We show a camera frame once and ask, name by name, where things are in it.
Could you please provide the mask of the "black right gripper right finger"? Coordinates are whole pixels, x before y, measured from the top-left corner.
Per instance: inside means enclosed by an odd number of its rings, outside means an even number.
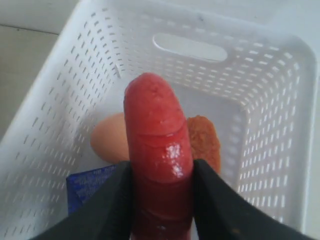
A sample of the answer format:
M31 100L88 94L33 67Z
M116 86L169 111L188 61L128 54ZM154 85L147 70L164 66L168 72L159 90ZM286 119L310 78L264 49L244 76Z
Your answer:
M200 240L308 240L238 195L203 159L193 162L194 221Z

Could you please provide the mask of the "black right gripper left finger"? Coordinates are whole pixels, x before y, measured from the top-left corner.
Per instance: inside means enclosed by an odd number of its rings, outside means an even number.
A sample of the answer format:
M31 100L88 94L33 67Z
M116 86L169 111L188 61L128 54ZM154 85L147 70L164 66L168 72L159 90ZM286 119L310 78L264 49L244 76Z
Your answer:
M79 210L34 239L129 240L133 201L132 169L124 161Z

